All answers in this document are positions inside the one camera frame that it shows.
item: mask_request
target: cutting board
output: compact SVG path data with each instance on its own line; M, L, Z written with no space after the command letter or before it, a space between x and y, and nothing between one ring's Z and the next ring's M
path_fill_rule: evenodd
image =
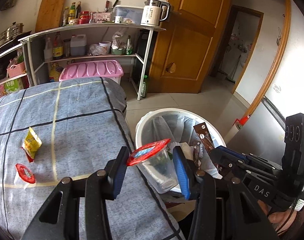
M60 27L65 0L42 0L37 15L35 32Z

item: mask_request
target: plaid blanket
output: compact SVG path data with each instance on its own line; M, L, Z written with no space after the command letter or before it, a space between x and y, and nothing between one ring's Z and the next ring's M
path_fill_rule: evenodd
M122 146L133 150L123 89L106 78L80 78L21 90L0 99L0 226L20 239L40 206L65 176L81 179L105 167ZM32 127L42 146L29 163L20 148ZM15 185L15 165L36 183ZM127 169L120 195L107 201L113 239L184 239L164 203L137 168ZM85 239L80 201L80 239Z

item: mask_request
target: metal bolt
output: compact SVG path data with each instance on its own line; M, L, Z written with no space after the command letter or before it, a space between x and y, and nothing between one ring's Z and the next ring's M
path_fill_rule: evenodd
M204 170L197 170L196 175L199 176L199 177L203 177L205 175L205 171Z
M241 180L239 178L237 178L237 177L233 177L231 179L231 181L232 181L233 184L239 184L241 182Z
M107 172L106 172L105 170L98 170L98 171L96 172L96 175L98 175L98 176L105 176L106 173L107 173Z
M69 178L69 177L64 177L62 180L61 180L61 182L63 183L63 184L67 184L67 183L69 183L71 181L71 179Z

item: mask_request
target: white trash can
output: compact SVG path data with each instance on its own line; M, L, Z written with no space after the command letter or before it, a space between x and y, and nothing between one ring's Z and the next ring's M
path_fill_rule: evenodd
M197 114L178 108L159 109L143 116L135 128L135 147L137 149L145 144L167 138L170 138L171 142L190 144L191 139L197 136L193 126L203 122L206 123L211 134L214 147L220 145L226 147L222 136L213 125ZM179 185L171 190L181 192Z

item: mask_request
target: red and white lid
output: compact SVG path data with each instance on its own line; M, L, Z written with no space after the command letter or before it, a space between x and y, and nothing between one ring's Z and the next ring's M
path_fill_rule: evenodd
M161 150L163 150L167 144L171 141L171 139L163 139L157 142L148 143L139 149L136 149L132 152L126 162L127 166L133 166L138 164L141 161L145 161L151 156L157 154Z
M18 172L21 179L23 179L27 183L34 184L35 178L33 173L23 164L17 163L15 165L15 169Z

